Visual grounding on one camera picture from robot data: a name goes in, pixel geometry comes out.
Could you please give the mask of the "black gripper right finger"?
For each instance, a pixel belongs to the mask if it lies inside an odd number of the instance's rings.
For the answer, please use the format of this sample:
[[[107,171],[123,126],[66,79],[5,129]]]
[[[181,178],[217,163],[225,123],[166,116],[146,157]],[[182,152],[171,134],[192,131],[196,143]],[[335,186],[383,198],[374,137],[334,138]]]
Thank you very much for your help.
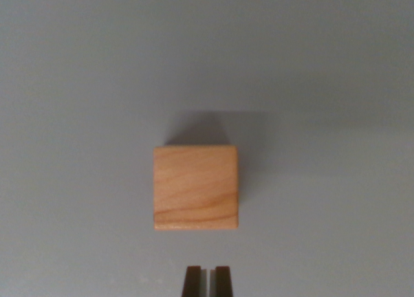
[[[229,266],[217,266],[210,271],[210,297],[233,297]]]

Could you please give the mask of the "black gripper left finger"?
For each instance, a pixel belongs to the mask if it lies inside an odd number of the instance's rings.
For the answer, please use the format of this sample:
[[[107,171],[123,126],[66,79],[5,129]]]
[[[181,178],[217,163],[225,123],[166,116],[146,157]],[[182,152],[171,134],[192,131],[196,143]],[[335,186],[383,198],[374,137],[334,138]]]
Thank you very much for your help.
[[[182,297],[207,297],[207,270],[201,266],[188,266],[182,287]]]

